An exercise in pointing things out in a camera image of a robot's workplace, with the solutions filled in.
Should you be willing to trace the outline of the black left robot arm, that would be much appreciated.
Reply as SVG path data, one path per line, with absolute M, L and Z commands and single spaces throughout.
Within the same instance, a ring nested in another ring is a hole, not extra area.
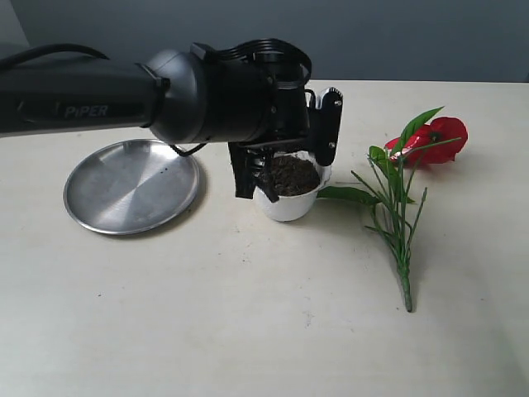
M 128 65 L 85 45 L 43 45 L 1 61 L 1 133 L 142 127 L 175 151 L 225 142 L 236 196 L 260 189 L 276 200 L 270 164 L 307 142 L 311 73 L 302 50 L 273 38 L 194 43 Z

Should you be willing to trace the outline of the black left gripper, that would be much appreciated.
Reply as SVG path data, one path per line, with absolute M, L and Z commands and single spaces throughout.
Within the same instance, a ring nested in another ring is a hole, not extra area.
M 279 201 L 273 154 L 241 145 L 277 145 L 307 135 L 311 74 L 308 55 L 280 39 L 206 49 L 206 140 L 230 142 L 237 198 L 253 199 L 259 188 L 271 203 Z

